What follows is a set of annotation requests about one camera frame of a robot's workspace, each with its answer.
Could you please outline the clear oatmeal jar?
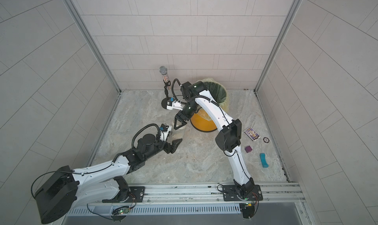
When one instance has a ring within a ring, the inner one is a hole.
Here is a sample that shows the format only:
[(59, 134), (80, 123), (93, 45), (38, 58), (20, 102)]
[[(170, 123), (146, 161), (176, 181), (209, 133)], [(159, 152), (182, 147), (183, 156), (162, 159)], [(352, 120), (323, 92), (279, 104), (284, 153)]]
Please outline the clear oatmeal jar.
[(181, 128), (172, 130), (172, 140), (176, 139), (183, 139), (186, 131), (186, 126), (182, 126)]

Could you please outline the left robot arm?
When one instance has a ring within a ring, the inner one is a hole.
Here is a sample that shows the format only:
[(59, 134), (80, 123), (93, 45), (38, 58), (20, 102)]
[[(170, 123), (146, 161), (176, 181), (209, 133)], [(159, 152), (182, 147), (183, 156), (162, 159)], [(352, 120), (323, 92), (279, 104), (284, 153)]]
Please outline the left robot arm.
[(64, 166), (50, 172), (50, 177), (32, 197), (42, 224), (50, 224), (71, 209), (95, 201), (123, 202), (131, 190), (124, 175), (143, 167), (148, 159), (164, 151), (173, 154), (182, 139), (170, 140), (177, 126), (148, 124), (132, 138), (131, 149), (118, 153), (113, 160), (91, 167), (71, 169)]

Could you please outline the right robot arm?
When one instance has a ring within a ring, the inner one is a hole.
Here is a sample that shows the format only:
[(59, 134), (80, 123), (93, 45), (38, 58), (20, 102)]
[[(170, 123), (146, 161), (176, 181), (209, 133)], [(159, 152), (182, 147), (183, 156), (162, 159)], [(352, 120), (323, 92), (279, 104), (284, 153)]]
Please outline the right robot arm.
[(210, 116), (219, 132), (215, 138), (215, 142), (228, 157), (239, 198), (241, 200), (248, 200), (254, 197), (258, 201), (258, 186), (249, 174), (242, 157), (241, 121), (238, 119), (234, 120), (221, 108), (213, 98), (207, 85), (202, 81), (194, 84), (190, 82), (180, 84), (180, 90), (185, 100), (184, 102), (179, 101), (174, 91), (172, 91), (173, 108), (179, 110), (174, 119), (174, 129), (178, 130), (184, 127), (197, 112), (198, 108), (204, 110)]

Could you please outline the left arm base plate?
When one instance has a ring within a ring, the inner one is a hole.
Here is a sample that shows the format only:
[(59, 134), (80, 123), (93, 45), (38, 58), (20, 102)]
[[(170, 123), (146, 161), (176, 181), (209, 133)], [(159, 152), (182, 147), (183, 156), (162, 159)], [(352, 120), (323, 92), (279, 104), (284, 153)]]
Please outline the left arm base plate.
[(102, 203), (140, 203), (143, 201), (145, 194), (145, 187), (130, 187), (128, 191), (126, 189), (121, 189), (117, 195), (112, 199), (104, 199)]

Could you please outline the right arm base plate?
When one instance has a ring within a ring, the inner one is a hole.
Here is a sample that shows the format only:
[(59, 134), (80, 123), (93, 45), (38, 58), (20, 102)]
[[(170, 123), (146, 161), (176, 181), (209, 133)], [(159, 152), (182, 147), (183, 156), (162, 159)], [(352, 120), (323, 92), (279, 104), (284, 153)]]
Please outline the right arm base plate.
[(262, 201), (260, 185), (237, 186), (219, 184), (217, 190), (223, 195), (224, 201)]

